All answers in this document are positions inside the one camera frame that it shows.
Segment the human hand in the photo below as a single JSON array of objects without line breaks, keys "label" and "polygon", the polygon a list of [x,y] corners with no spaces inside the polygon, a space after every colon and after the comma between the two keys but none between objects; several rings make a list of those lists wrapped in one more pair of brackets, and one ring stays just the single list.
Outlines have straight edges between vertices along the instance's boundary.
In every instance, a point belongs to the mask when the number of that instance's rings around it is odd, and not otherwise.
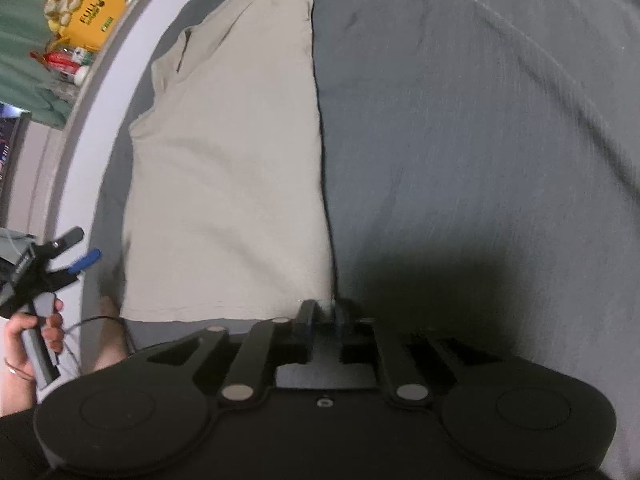
[{"label": "human hand", "polygon": [[[46,323],[42,328],[42,337],[46,345],[56,354],[62,352],[62,339],[65,336],[62,330],[62,316],[60,311],[64,307],[64,303],[60,300],[54,302],[55,312],[47,317]],[[24,350],[20,334],[23,330],[36,328],[38,318],[25,314],[24,312],[16,312],[11,316],[4,326],[4,356],[7,362],[14,368],[33,377],[33,365],[29,362],[27,352]]]}]

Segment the foot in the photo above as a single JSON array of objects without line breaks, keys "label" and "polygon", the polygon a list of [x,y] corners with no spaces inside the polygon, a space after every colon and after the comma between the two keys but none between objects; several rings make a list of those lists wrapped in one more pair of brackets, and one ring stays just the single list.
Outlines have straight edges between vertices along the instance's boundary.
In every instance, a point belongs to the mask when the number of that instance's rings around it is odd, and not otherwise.
[{"label": "foot", "polygon": [[[113,301],[106,296],[100,298],[100,315],[119,319],[120,312]],[[94,372],[113,366],[127,357],[127,343],[124,327],[119,320],[102,320],[98,358],[95,361]]]}]

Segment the stuffed animal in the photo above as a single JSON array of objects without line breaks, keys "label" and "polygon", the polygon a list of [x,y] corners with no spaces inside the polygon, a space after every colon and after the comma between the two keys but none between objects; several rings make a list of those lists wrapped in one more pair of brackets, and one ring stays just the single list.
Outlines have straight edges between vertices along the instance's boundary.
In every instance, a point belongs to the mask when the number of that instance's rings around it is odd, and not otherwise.
[{"label": "stuffed animal", "polygon": [[71,20],[71,14],[82,6],[82,0],[47,0],[44,3],[44,16],[49,29],[62,35]]}]

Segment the yellow bag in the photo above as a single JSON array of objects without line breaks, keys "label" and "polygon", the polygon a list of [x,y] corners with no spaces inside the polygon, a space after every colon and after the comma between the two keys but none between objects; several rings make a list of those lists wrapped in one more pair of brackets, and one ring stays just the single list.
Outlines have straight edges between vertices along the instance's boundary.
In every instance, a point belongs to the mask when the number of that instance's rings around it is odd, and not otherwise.
[{"label": "yellow bag", "polygon": [[127,0],[82,0],[62,40],[87,50],[100,50],[126,5]]}]

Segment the green cloth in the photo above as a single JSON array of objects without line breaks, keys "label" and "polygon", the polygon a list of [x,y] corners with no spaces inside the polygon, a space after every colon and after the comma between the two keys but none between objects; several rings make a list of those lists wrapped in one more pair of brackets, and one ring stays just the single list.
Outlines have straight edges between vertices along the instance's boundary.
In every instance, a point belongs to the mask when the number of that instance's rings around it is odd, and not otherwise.
[{"label": "green cloth", "polygon": [[0,0],[0,101],[29,110],[39,123],[62,128],[71,105],[37,85],[52,76],[36,60],[52,33],[42,6],[45,0]]}]

